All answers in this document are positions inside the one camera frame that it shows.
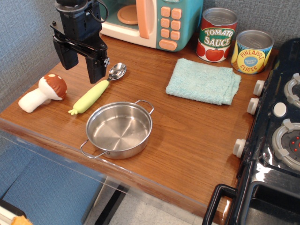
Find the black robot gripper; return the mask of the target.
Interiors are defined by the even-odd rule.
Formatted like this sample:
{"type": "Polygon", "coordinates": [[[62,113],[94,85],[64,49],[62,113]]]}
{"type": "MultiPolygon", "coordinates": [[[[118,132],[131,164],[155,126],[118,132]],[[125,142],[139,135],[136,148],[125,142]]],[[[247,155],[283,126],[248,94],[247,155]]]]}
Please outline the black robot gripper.
{"type": "Polygon", "coordinates": [[[99,37],[108,8],[101,0],[57,0],[61,23],[52,22],[53,44],[62,66],[69,70],[85,56],[89,80],[96,84],[106,75],[107,45],[99,37]]]}

